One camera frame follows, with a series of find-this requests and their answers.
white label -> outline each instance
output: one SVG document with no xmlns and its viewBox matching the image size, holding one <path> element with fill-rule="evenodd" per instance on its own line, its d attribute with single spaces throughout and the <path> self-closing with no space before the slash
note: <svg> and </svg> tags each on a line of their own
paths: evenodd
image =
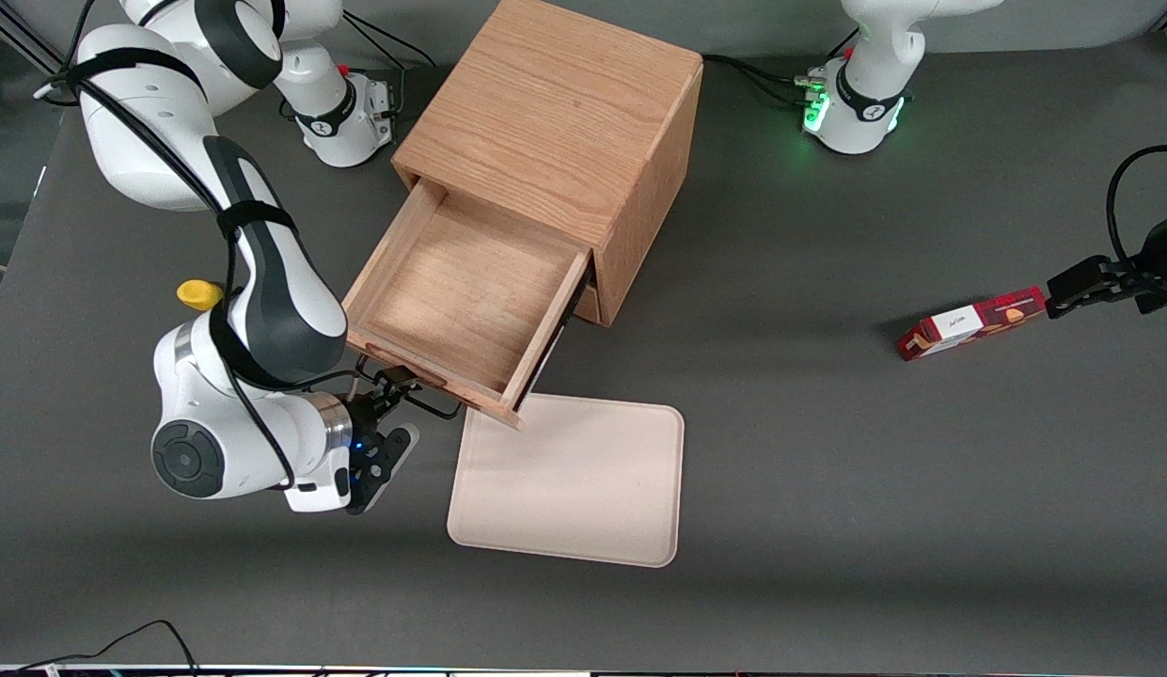
<svg viewBox="0 0 1167 677">
<path fill-rule="evenodd" d="M 923 353 L 924 356 L 931 356 L 935 353 L 953 348 L 984 329 L 984 321 L 980 320 L 980 314 L 976 312 L 976 306 L 965 306 L 953 309 L 953 312 L 936 314 L 930 320 L 935 322 L 935 329 L 938 330 L 938 335 L 942 338 L 935 343 L 935 347 Z"/>
</svg>

gray table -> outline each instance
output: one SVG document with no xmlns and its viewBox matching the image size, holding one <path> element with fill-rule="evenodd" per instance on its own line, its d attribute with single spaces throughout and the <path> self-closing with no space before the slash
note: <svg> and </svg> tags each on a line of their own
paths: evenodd
<svg viewBox="0 0 1167 677">
<path fill-rule="evenodd" d="M 664 570 L 452 544 L 460 421 L 412 409 L 391 421 L 424 440 L 364 518 L 162 488 L 153 344 L 222 244 L 118 196 L 69 116 L 0 293 L 0 661 L 167 616 L 207 663 L 1167 675 L 1167 313 L 892 348 L 914 314 L 1107 251 L 1109 173 L 1167 142 L 1167 47 L 931 56 L 914 89 L 883 148 L 837 158 L 712 65 L 617 324 L 572 324 L 550 361 L 540 391 L 685 416 Z M 277 102 L 219 127 L 343 294 L 404 189 L 386 158 L 320 166 Z M 1165 215 L 1152 159 L 1121 219 L 1138 243 Z M 118 659 L 176 658 L 153 637 Z"/>
</svg>

open drawer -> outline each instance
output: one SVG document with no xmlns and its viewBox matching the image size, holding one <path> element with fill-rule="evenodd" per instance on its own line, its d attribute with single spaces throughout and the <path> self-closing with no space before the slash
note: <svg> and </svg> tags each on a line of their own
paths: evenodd
<svg viewBox="0 0 1167 677">
<path fill-rule="evenodd" d="M 513 428 L 587 247 L 428 180 L 345 295 L 348 343 Z"/>
</svg>

wooden box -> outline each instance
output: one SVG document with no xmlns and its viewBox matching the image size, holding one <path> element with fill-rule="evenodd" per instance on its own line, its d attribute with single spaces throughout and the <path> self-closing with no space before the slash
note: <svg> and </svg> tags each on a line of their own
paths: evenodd
<svg viewBox="0 0 1167 677">
<path fill-rule="evenodd" d="M 351 347 L 519 427 L 571 301 L 613 324 L 699 93 L 693 51 L 502 0 L 394 152 L 412 193 L 347 295 Z"/>
</svg>

green led light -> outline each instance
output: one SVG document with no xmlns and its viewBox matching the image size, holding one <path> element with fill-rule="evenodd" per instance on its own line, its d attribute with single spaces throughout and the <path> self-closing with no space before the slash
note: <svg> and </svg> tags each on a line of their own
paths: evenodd
<svg viewBox="0 0 1167 677">
<path fill-rule="evenodd" d="M 893 132 L 896 128 L 896 123 L 901 119 L 901 109 L 904 107 L 904 96 L 901 96 L 900 102 L 896 103 L 896 111 L 893 111 L 893 121 L 888 124 L 888 131 Z"/>
<path fill-rule="evenodd" d="M 820 124 L 825 121 L 825 113 L 830 110 L 830 96 L 820 95 L 816 102 L 810 104 L 810 112 L 805 114 L 805 128 L 811 133 L 818 132 Z"/>
</svg>

